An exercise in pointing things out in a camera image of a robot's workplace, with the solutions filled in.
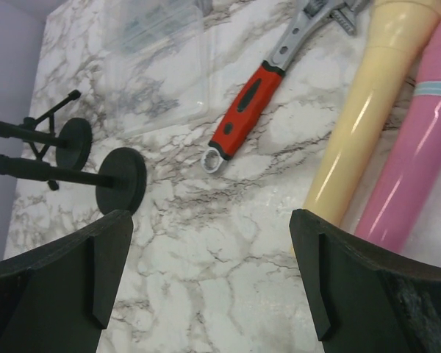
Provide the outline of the black tripod shock-mount stand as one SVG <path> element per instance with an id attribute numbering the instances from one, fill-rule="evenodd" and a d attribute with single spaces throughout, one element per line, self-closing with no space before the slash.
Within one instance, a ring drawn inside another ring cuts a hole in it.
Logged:
<path id="1" fill-rule="evenodd" d="M 56 104 L 39 118 L 24 118 L 21 127 L 34 131 L 36 127 L 48 120 L 49 134 L 55 136 L 54 114 L 70 101 L 79 99 L 81 93 L 78 90 L 72 90 L 68 96 L 60 103 Z M 82 118 L 72 118 L 67 121 L 61 130 L 60 138 L 67 142 L 64 147 L 56 147 L 56 164 L 59 168 L 68 168 L 75 171 L 81 171 L 84 167 L 91 147 L 91 128 Z"/>

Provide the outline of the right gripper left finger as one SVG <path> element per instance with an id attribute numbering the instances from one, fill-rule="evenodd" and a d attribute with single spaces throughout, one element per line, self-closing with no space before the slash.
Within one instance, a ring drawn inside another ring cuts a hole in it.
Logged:
<path id="1" fill-rule="evenodd" d="M 0 261 L 0 352 L 95 352 L 132 239 L 129 212 Z"/>

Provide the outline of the black shock-mount round-base stand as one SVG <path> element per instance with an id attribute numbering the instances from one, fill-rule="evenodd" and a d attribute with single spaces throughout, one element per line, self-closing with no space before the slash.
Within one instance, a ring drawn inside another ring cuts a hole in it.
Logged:
<path id="1" fill-rule="evenodd" d="M 58 137 L 0 121 L 0 138 L 17 138 L 29 145 L 54 146 L 57 166 L 77 171 L 85 166 L 93 141 L 91 126 L 83 118 L 70 119 Z"/>

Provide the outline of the yellow microphone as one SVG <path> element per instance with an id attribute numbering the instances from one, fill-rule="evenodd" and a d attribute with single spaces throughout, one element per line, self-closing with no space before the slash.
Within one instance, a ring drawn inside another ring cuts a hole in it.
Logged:
<path id="1" fill-rule="evenodd" d="M 441 1 L 375 1 L 367 43 L 303 208 L 338 227 Z"/>

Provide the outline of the clear plastic screw organizer box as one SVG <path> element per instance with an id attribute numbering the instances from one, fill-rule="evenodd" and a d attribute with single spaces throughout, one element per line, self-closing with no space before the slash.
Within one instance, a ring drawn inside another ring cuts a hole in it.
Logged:
<path id="1" fill-rule="evenodd" d="M 106 1 L 103 17 L 106 128 L 139 135 L 209 109 L 211 1 Z"/>

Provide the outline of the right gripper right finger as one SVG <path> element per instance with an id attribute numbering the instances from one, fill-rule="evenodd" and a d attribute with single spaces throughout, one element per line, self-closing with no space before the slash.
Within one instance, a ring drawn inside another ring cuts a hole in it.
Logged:
<path id="1" fill-rule="evenodd" d="M 325 352 L 441 352 L 441 268 L 294 210 L 290 234 Z"/>

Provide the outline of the red-handled adjustable wrench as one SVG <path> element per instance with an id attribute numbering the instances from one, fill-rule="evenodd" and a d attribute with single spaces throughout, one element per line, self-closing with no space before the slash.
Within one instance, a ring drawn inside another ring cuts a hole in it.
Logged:
<path id="1" fill-rule="evenodd" d="M 354 36 L 356 17 L 368 4 L 368 1 L 331 0 L 307 1 L 304 6 L 298 4 L 295 7 L 285 32 L 244 84 L 210 139 L 208 149 L 201 157 L 205 172 L 214 174 L 221 170 L 243 145 L 308 38 L 332 21 Z"/>

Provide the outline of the pink microphone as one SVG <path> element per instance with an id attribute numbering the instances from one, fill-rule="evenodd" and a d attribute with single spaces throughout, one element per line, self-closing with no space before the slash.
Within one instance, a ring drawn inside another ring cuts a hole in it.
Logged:
<path id="1" fill-rule="evenodd" d="M 441 172 L 441 22 L 423 51 L 413 98 L 354 231 L 399 252 Z"/>

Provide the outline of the black round-base clip stand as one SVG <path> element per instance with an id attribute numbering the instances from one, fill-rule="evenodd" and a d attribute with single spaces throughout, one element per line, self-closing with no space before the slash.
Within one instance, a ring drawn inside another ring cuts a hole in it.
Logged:
<path id="1" fill-rule="evenodd" d="M 0 154 L 0 175 L 43 182 L 54 180 L 93 185 L 96 187 L 98 209 L 104 215 L 114 210 L 135 214 L 143 201 L 147 186 L 145 160 L 138 151 L 128 147 L 111 151 L 97 174 Z"/>

